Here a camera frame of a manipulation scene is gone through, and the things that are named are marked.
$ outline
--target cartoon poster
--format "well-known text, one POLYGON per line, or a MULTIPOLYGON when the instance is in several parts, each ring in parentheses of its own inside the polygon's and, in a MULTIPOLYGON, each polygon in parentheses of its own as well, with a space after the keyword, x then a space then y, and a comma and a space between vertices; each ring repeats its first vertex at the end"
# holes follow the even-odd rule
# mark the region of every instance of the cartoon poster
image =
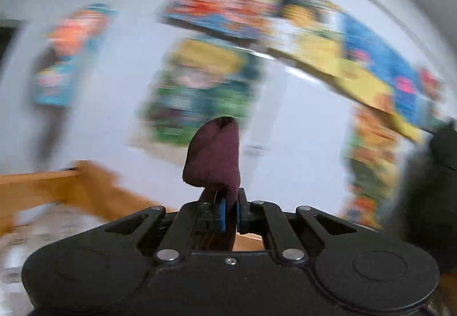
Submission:
POLYGON ((366 106, 356 108, 348 155, 353 197, 345 219, 380 228, 379 211, 396 185, 397 145, 398 135, 388 129, 373 110, 366 106))
POLYGON ((421 95, 418 104, 419 127, 427 132, 434 132, 446 124, 441 110, 442 83, 428 69, 419 68, 421 95))
POLYGON ((261 77, 261 59, 248 51, 208 35, 183 39, 143 105, 133 145, 183 165, 207 121, 227 115, 243 127, 261 77))
POLYGON ((329 0, 276 0, 267 45, 328 75, 341 59, 340 9, 329 0))
POLYGON ((392 114, 391 49, 348 14, 343 18, 343 34, 344 53, 337 84, 363 104, 392 114))
POLYGON ((261 39, 273 9, 273 0, 170 0, 165 17, 236 38, 261 39))
POLYGON ((344 59, 337 85, 361 103, 391 114, 396 131, 420 141, 417 71, 348 14, 343 26, 344 59))
POLYGON ((69 107, 83 69, 97 52, 115 11, 106 4, 81 7, 48 34, 58 60, 35 76, 33 99, 38 104, 69 107))

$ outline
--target colorful poster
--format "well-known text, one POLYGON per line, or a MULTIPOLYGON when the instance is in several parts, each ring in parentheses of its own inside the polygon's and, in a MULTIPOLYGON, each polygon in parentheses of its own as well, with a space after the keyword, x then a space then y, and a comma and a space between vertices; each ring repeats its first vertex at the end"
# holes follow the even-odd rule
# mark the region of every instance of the colorful poster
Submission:
POLYGON ((261 39, 269 30, 273 0, 171 0, 165 17, 242 39, 261 39))
POLYGON ((421 94, 418 103, 419 127, 427 132, 434 132, 446 124, 441 110, 442 83, 428 69, 419 68, 421 94))
POLYGON ((345 14, 344 59, 337 85, 356 100, 392 115, 396 131, 420 141, 418 73, 362 23, 345 14))
POLYGON ((189 142, 207 121, 227 115, 243 126, 261 80, 261 61, 226 41, 198 35, 182 40, 165 62, 132 143, 183 165, 189 142))
POLYGON ((391 197, 397 180, 395 154, 398 136, 366 106, 356 109, 348 164, 353 175, 351 198, 344 218, 380 228, 379 211, 391 197))
POLYGON ((267 45, 314 69, 338 75, 341 15, 329 0, 276 0, 267 45))
POLYGON ((71 105, 78 78, 97 52, 114 13, 106 4, 93 3, 77 9, 48 34, 58 61, 36 74, 36 103, 71 105))
POLYGON ((356 100, 392 114, 392 50, 348 14, 343 18, 343 34, 344 52, 337 84, 356 100))

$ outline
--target black object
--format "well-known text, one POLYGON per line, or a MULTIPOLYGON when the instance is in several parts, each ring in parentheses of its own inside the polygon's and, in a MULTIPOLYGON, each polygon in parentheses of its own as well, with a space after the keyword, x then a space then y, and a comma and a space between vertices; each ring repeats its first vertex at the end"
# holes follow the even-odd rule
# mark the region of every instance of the black object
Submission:
POLYGON ((0 79, 3 71, 2 60, 16 33, 19 31, 21 21, 0 19, 0 79))
POLYGON ((225 201, 151 207, 47 245, 22 282, 42 315, 423 315, 434 259, 308 206, 284 213, 239 189, 238 231, 263 251, 214 251, 225 201))
POLYGON ((427 250, 449 272, 457 266, 457 132, 454 121, 438 129, 429 159, 410 192, 406 240, 427 250))

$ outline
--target metal screw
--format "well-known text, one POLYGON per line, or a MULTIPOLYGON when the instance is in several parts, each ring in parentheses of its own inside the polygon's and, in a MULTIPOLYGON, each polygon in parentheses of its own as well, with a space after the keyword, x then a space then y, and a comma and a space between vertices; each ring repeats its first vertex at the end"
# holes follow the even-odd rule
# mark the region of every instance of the metal screw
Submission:
POLYGON ((179 252, 174 249, 162 249, 157 252, 156 256, 162 261, 174 261, 179 257, 179 252))
POLYGON ((225 258, 225 263, 234 265, 237 263, 237 260, 235 258, 225 258))
POLYGON ((303 253, 300 249, 286 249, 282 252, 282 256, 285 259, 290 259, 291 261, 298 261, 305 256, 305 253, 303 253))

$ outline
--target yellow poster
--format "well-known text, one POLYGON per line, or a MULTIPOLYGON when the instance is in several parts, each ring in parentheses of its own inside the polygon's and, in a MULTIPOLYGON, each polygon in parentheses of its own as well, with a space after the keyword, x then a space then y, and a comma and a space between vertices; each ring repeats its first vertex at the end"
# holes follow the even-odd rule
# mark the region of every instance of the yellow poster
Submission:
POLYGON ((353 196, 344 218, 360 225, 381 228, 379 213, 392 197, 397 183, 395 155, 398 135, 388 129, 366 106, 356 107, 349 149, 353 196))
POLYGON ((395 130, 410 140, 421 143, 423 140, 422 132, 419 128, 411 125, 403 116, 395 112, 392 114, 395 130))
POLYGON ((331 76, 339 74, 341 13, 329 0, 276 0, 267 45, 331 76))
POLYGON ((394 113, 392 88, 358 62, 341 59, 336 83, 357 101, 388 114, 394 113))
POLYGON ((262 60, 209 35, 183 39, 166 54, 145 99, 131 145, 178 165, 197 130, 220 116, 250 117, 262 60))

